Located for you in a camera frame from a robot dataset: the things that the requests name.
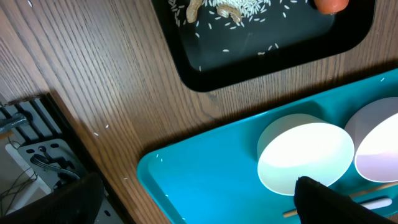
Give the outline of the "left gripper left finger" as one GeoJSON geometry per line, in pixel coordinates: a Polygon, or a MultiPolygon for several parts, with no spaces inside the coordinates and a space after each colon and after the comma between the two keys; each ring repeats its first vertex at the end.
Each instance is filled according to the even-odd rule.
{"type": "Polygon", "coordinates": [[[104,199],[104,185],[90,173],[1,218],[1,224],[94,223],[104,199]]]}

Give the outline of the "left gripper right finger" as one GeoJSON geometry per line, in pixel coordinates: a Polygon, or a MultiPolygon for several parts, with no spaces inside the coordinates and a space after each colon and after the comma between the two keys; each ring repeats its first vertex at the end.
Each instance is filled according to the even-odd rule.
{"type": "Polygon", "coordinates": [[[294,205],[301,224],[394,224],[306,176],[296,181],[294,205]]]}

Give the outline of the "wooden skewer stick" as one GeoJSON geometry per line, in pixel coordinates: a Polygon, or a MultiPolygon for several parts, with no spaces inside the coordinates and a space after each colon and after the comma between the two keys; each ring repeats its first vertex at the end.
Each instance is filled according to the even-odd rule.
{"type": "MultiPolygon", "coordinates": [[[[366,189],[366,190],[362,190],[362,191],[359,191],[359,192],[355,192],[353,194],[349,194],[349,197],[350,198],[360,197],[360,196],[363,196],[363,195],[366,195],[366,194],[370,194],[372,192],[377,192],[379,190],[388,189],[388,188],[393,187],[395,185],[397,185],[397,182],[390,182],[390,183],[381,184],[381,185],[378,185],[378,186],[375,186],[375,187],[372,187],[372,188],[369,188],[369,189],[366,189]]],[[[297,214],[298,213],[297,213],[296,210],[291,210],[291,211],[283,213],[283,217],[284,218],[288,218],[288,217],[292,217],[292,216],[297,215],[297,214]]]]}

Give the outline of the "pale green bowl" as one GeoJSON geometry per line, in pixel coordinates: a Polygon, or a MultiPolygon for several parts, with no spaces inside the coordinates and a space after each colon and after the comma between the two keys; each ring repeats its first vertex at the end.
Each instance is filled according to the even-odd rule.
{"type": "Polygon", "coordinates": [[[309,114],[290,114],[271,122],[257,142],[257,174],[270,191],[293,196],[303,176],[334,184],[354,157],[351,136],[341,127],[309,114]]]}

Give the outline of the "white plastic fork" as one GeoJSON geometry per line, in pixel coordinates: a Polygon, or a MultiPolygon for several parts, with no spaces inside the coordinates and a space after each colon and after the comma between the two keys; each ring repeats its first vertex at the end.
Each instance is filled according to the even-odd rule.
{"type": "Polygon", "coordinates": [[[392,204],[392,199],[389,197],[376,198],[367,202],[363,202],[361,205],[369,210],[375,210],[379,208],[388,207],[392,204]]]}

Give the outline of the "pink bowl with food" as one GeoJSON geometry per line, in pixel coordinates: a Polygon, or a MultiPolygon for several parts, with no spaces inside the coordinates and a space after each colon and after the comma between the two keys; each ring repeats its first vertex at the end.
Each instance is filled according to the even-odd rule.
{"type": "Polygon", "coordinates": [[[372,182],[397,181],[397,98],[374,101],[358,110],[345,131],[354,142],[354,166],[372,182]]]}

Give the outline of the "orange carrot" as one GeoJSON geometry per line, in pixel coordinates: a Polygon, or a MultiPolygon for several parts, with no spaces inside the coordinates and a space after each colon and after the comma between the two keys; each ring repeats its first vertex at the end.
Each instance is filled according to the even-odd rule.
{"type": "Polygon", "coordinates": [[[314,3],[321,14],[335,14],[344,10],[349,0],[314,0],[314,3]]]}

